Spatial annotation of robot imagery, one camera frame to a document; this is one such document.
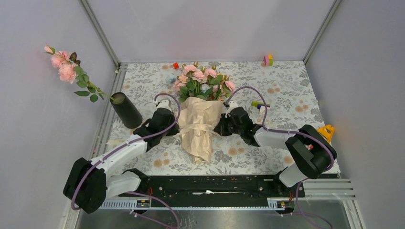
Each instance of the red wire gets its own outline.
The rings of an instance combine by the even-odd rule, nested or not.
[[[291,202],[293,198],[294,198],[294,194],[293,194],[293,192],[290,192],[290,199],[288,200],[288,202]]]

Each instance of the kraft paper wrap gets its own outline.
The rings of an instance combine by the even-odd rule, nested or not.
[[[179,126],[181,146],[193,155],[193,163],[211,162],[213,131],[224,107],[221,101],[189,97],[181,104]]]

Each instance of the white wall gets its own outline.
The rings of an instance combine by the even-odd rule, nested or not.
[[[122,62],[303,60],[333,0],[89,0]]]
[[[405,1],[346,0],[307,70],[367,229],[405,228]]]
[[[59,80],[45,43],[76,51],[99,87],[114,66],[77,0],[0,2],[0,228],[55,229],[72,164],[89,157],[103,102]]]

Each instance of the black cylinder vase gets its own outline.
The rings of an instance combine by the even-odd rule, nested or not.
[[[142,115],[124,93],[117,92],[111,97],[115,101],[110,99],[110,103],[125,127],[133,129],[142,123]]]

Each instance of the pink rose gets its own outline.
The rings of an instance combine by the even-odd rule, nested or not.
[[[188,79],[188,77],[187,76],[185,76],[185,75],[181,75],[181,76],[179,76],[179,78],[178,78],[182,83],[187,83],[187,79]]]
[[[62,81],[73,83],[76,79],[75,67],[77,64],[62,64],[62,67],[59,69],[59,78]]]
[[[196,70],[197,70],[197,67],[195,67],[194,65],[192,65],[192,64],[186,65],[183,68],[183,75],[187,75],[187,73],[189,73],[189,71],[195,72]]]
[[[175,90],[176,92],[179,92],[179,91],[180,91],[180,88],[181,88],[181,87],[185,87],[185,86],[186,86],[186,84],[185,84],[185,83],[182,83],[180,80],[176,80],[176,81],[174,82],[174,84],[173,84],[174,90]]]
[[[213,87],[213,92],[218,92],[218,88],[219,88],[219,90],[222,90],[222,85],[215,85]]]
[[[225,85],[233,92],[235,90],[235,84],[231,81],[225,81]]]
[[[193,74],[192,74],[192,79],[193,80],[197,80],[200,83],[205,83],[207,82],[207,77],[204,75],[203,72],[201,72],[200,70],[196,70]]]
[[[218,73],[214,70],[214,69],[212,69],[212,68],[207,68],[207,69],[205,69],[205,72],[204,72],[204,75],[205,75],[205,77],[208,77],[209,75],[210,76],[212,76],[213,78],[216,78],[216,75],[217,75]]]
[[[50,52],[50,53],[53,53],[53,51],[52,51],[52,49],[47,45],[47,46],[45,46],[45,51],[46,52]]]
[[[69,52],[66,52],[66,51],[55,52],[55,54],[51,57],[52,66],[54,68],[60,68],[60,67],[62,67],[63,64],[67,63],[64,59],[62,59],[58,55],[62,56],[66,60],[68,60],[70,57]]]

